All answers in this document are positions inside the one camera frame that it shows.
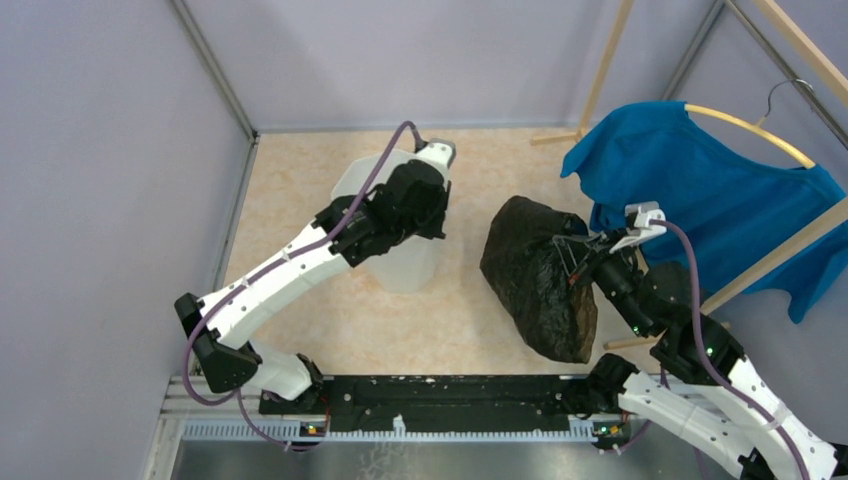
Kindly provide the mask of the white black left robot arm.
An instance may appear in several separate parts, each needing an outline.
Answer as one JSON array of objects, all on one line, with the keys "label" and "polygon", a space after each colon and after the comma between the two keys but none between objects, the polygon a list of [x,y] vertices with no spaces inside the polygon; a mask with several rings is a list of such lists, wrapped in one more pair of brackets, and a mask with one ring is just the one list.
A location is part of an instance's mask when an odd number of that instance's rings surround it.
[{"label": "white black left robot arm", "polygon": [[364,265],[387,291],[413,293],[434,275],[450,195],[448,160],[393,152],[351,221],[332,240],[377,157],[354,161],[331,204],[272,257],[227,286],[175,303],[208,388],[223,403],[245,385],[270,391],[297,413],[319,404],[316,366],[252,342],[255,332],[323,281]]}]

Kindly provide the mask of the white translucent trash bin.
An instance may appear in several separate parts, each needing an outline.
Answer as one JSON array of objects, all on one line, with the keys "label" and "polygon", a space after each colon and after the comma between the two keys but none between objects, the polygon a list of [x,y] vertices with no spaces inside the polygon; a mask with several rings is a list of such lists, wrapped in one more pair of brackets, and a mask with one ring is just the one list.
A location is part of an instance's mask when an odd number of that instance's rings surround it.
[{"label": "white translucent trash bin", "polygon": [[[380,154],[375,154],[353,160],[331,190],[330,199],[357,194],[379,158]],[[356,269],[367,271],[387,292],[411,294],[434,278],[441,258],[440,239],[414,235],[387,253],[368,258]]]}]

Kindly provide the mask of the black plastic trash bag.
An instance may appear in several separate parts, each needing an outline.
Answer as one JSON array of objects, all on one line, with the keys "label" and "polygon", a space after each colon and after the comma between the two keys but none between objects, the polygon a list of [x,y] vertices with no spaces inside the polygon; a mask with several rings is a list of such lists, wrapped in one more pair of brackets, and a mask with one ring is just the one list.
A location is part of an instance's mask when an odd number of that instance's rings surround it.
[{"label": "black plastic trash bag", "polygon": [[523,342],[555,362],[586,364],[592,354],[593,289],[570,287],[566,272],[565,237],[587,233],[578,215],[513,196],[491,221],[479,264]]}]

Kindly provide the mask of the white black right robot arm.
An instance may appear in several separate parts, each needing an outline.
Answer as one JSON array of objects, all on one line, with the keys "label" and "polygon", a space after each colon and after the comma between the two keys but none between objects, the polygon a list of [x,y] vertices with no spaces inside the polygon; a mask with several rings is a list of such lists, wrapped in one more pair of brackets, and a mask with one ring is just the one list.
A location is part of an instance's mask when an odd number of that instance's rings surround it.
[{"label": "white black right robot arm", "polygon": [[696,272],[678,262],[641,270],[634,239],[616,231],[558,236],[553,244],[569,286],[599,287],[634,334],[657,336],[650,354],[661,368],[717,410],[607,353],[579,390],[576,411],[640,416],[737,479],[846,478],[846,445],[808,428],[765,383],[740,342],[702,313]]}]

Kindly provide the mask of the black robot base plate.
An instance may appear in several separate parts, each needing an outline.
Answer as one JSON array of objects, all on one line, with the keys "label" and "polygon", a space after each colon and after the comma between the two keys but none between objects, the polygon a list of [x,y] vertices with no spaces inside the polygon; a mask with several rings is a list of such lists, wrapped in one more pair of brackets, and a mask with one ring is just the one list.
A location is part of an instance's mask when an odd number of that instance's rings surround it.
[{"label": "black robot base plate", "polygon": [[303,400],[265,395],[262,415],[315,416],[332,433],[565,432],[579,420],[619,423],[627,414],[599,380],[569,375],[329,376]]}]

